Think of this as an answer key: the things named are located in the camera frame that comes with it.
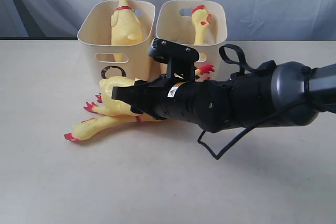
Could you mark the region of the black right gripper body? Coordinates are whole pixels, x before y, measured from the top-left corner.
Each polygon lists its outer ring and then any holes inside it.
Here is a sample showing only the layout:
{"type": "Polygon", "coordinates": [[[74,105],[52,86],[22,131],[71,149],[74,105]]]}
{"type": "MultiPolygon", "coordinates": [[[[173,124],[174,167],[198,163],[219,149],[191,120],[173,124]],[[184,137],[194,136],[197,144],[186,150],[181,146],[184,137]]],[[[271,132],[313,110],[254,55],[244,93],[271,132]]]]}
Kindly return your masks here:
{"type": "Polygon", "coordinates": [[[158,78],[131,86],[131,111],[155,119],[207,121],[207,81],[158,78]]]}

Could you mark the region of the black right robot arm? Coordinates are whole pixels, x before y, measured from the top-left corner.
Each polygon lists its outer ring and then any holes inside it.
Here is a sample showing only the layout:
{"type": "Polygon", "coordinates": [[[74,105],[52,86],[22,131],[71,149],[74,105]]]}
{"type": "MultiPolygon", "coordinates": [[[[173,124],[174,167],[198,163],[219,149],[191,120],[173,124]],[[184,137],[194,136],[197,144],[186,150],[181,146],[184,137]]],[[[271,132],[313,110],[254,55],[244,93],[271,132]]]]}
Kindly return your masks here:
{"type": "Polygon", "coordinates": [[[335,65],[312,69],[287,62],[264,75],[227,81],[158,78],[114,87],[111,97],[132,112],[194,123],[211,133],[252,125],[306,126],[320,112],[335,110],[335,65]]]}

